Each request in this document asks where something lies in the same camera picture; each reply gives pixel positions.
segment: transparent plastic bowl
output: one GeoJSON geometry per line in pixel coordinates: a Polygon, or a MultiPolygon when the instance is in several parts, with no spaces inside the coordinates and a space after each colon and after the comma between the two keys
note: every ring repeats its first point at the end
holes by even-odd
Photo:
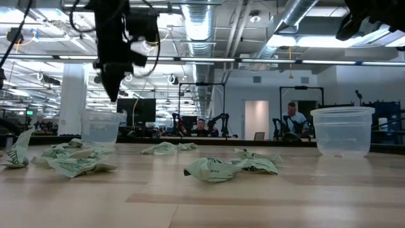
{"type": "Polygon", "coordinates": [[[374,108],[338,107],[311,111],[323,155],[365,156],[370,150],[374,108]]]}
{"type": "Polygon", "coordinates": [[[82,113],[82,139],[105,146],[116,142],[122,113],[85,111],[82,113]]]}

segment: office chair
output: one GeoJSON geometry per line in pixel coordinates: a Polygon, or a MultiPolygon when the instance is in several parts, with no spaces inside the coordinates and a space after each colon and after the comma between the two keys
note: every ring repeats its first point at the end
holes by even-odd
{"type": "Polygon", "coordinates": [[[265,140],[265,133],[264,132],[256,132],[254,134],[255,141],[264,141],[265,140]]]}

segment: silver duct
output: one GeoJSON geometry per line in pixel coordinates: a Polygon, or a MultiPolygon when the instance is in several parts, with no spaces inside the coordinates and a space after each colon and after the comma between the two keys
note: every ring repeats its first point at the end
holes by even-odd
{"type": "MultiPolygon", "coordinates": [[[[185,32],[190,41],[209,41],[213,36],[213,18],[214,7],[203,4],[182,5],[182,11],[185,17],[185,32]]],[[[213,47],[211,44],[190,43],[189,51],[191,56],[209,57],[212,55],[213,47]]],[[[210,73],[210,65],[193,65],[194,82],[214,82],[213,72],[210,73]]],[[[207,93],[209,88],[197,87],[197,98],[200,106],[200,113],[206,116],[210,95],[207,93]]]]}
{"type": "MultiPolygon", "coordinates": [[[[271,39],[272,35],[280,28],[297,26],[318,1],[319,0],[289,0],[285,5],[285,10],[281,19],[282,23],[278,23],[276,26],[269,26],[272,27],[272,30],[269,31],[271,32],[269,39],[271,39]]],[[[256,58],[271,58],[276,52],[277,48],[278,47],[272,46],[271,43],[268,42],[256,55],[256,58]]]]}

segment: crumpled plastic bag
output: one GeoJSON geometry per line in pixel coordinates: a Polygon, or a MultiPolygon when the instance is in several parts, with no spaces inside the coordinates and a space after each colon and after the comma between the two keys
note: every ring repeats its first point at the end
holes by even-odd
{"type": "Polygon", "coordinates": [[[31,162],[38,167],[54,168],[57,173],[70,178],[85,175],[88,172],[105,172],[116,169],[114,165],[107,165],[101,160],[92,158],[35,158],[31,162]]]}
{"type": "Polygon", "coordinates": [[[114,150],[93,142],[72,139],[69,143],[47,149],[40,157],[33,157],[31,163],[40,168],[54,168],[57,173],[74,178],[88,172],[115,170],[116,166],[102,161],[114,150]]]}
{"type": "Polygon", "coordinates": [[[5,153],[6,159],[0,163],[0,165],[9,168],[27,167],[30,163],[30,160],[27,158],[28,144],[34,130],[35,129],[32,128],[18,136],[17,142],[5,153]]]}
{"type": "Polygon", "coordinates": [[[152,146],[150,148],[144,149],[140,152],[143,155],[151,155],[153,153],[160,153],[165,155],[174,155],[178,150],[185,151],[190,149],[196,149],[197,145],[194,143],[179,143],[178,146],[170,142],[162,142],[158,145],[152,146]]]}
{"type": "Polygon", "coordinates": [[[221,161],[216,158],[200,158],[184,168],[184,175],[192,175],[203,182],[225,182],[233,179],[238,172],[268,172],[278,174],[276,163],[281,157],[250,153],[246,150],[235,151],[239,158],[221,161]]]}

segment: light wood tabletop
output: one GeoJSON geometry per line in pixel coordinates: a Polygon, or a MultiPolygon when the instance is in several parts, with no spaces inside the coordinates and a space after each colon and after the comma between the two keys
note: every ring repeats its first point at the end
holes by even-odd
{"type": "MultiPolygon", "coordinates": [[[[184,177],[183,168],[201,157],[235,158],[234,147],[141,155],[149,146],[117,144],[108,158],[116,171],[74,179],[32,164],[0,168],[0,227],[405,227],[404,156],[335,158],[316,148],[251,147],[280,153],[279,175],[241,172],[207,184],[184,177]]],[[[32,146],[28,157],[46,148],[32,146]]]]}

